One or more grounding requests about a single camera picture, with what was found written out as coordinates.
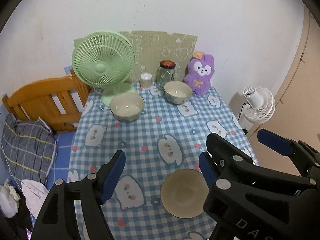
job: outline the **bowl rim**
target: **bowl rim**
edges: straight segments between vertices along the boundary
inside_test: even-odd
[[[163,202],[162,202],[162,197],[161,197],[161,196],[162,196],[162,195],[161,195],[161,192],[162,192],[162,187],[163,187],[164,181],[165,181],[167,178],[169,178],[172,174],[174,174],[175,172],[181,171],[181,170],[197,171],[197,170],[191,169],[191,168],[182,168],[182,169],[180,169],[180,170],[175,170],[174,172],[171,172],[167,177],[165,177],[165,179],[163,180],[163,182],[162,182],[162,184],[161,184],[161,187],[160,187],[160,200],[161,200],[161,203],[162,203],[164,209],[165,209],[170,215],[172,215],[172,216],[174,216],[174,217],[177,217],[177,218],[181,218],[181,219],[190,219],[190,218],[178,217],[177,215],[174,215],[174,214],[172,214],[170,211],[168,211],[168,210],[166,209],[166,207],[164,206],[164,204],[163,204]]]
[[[177,95],[173,95],[173,94],[169,93],[169,92],[165,89],[166,85],[169,84],[169,83],[178,83],[178,84],[181,83],[181,84],[183,84],[183,85],[186,85],[186,86],[189,88],[190,92],[191,92],[190,95],[189,95],[189,96],[186,96],[186,97],[179,97],[179,96],[177,96]],[[192,93],[193,93],[192,88],[191,88],[188,84],[186,84],[186,83],[184,83],[184,82],[181,82],[181,81],[179,81],[179,80],[167,82],[167,83],[164,85],[164,91],[165,91],[167,94],[169,94],[170,96],[175,97],[175,98],[188,98],[188,97],[191,97],[191,96],[192,96]]]
[[[115,113],[111,110],[111,103],[112,103],[112,101],[113,101],[115,98],[120,97],[120,96],[123,96],[123,95],[126,95],[126,94],[133,94],[133,95],[137,95],[138,97],[142,98],[142,100],[143,100],[143,107],[142,107],[142,109],[141,109],[141,111],[140,111],[140,112],[142,112],[142,111],[143,111],[143,108],[144,108],[144,107],[145,107],[145,105],[146,105],[146,102],[145,102],[145,100],[143,99],[143,97],[142,97],[142,96],[140,96],[140,95],[139,95],[139,94],[137,94],[137,93],[125,92],[125,93],[122,93],[122,94],[119,94],[119,95],[114,96],[114,97],[111,99],[111,101],[110,101],[110,105],[109,105],[110,112],[111,112],[111,113],[113,113],[113,114],[114,114],[114,116],[119,116],[119,117],[122,117],[122,118],[130,118],[130,117],[133,117],[133,116],[135,116],[136,114],[138,114],[138,113],[136,113],[136,114],[132,114],[132,115],[129,115],[129,116],[127,116],[127,115],[126,115],[126,116],[124,116],[124,115],[115,114]]]

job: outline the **yellow stripe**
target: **yellow stripe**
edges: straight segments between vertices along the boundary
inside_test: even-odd
[[[43,158],[45,158],[45,159],[47,159],[47,160],[49,160],[49,161],[52,160],[51,158],[49,158],[49,157],[47,157],[47,156],[43,156]]]
[[[19,137],[22,137],[22,138],[34,139],[34,140],[37,140],[37,141],[39,141],[39,142],[46,143],[46,141],[40,140],[40,139],[38,139],[37,137],[34,137],[34,136],[16,134],[15,131],[12,130],[11,127],[10,127],[7,123],[5,123],[5,124],[6,124],[6,126],[9,128],[9,130],[10,130],[15,136],[19,136]]]
[[[8,160],[9,162],[12,162],[13,164],[16,164],[16,165],[18,165],[18,166],[20,166],[20,167],[22,167],[22,168],[25,168],[25,169],[27,169],[27,170],[29,170],[29,171],[33,171],[33,172],[36,172],[36,173],[40,173],[39,171],[36,171],[36,170],[34,170],[34,169],[32,169],[32,168],[23,166],[23,165],[21,165],[20,163],[16,163],[16,162],[10,160],[10,159],[7,157],[7,155],[4,155],[4,156],[7,158],[7,160]]]

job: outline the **plaid pillow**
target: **plaid pillow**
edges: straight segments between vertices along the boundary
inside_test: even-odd
[[[57,144],[42,121],[17,120],[13,114],[8,114],[0,149],[6,170],[19,184],[23,179],[44,184],[55,159]]]

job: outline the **cotton swab container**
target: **cotton swab container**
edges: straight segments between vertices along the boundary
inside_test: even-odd
[[[150,89],[152,82],[152,75],[150,73],[142,73],[140,76],[140,87],[142,89]]]

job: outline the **blue gripper pad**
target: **blue gripper pad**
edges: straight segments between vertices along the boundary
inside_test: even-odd
[[[203,153],[201,153],[199,156],[199,167],[208,188],[211,188],[212,183],[218,178],[218,176],[212,169],[210,163],[207,161]]]
[[[282,156],[288,156],[293,153],[288,139],[272,133],[266,129],[261,129],[257,134],[258,141]]]
[[[125,154],[121,152],[115,164],[111,168],[107,178],[103,182],[101,202],[104,204],[112,197],[125,166]]]

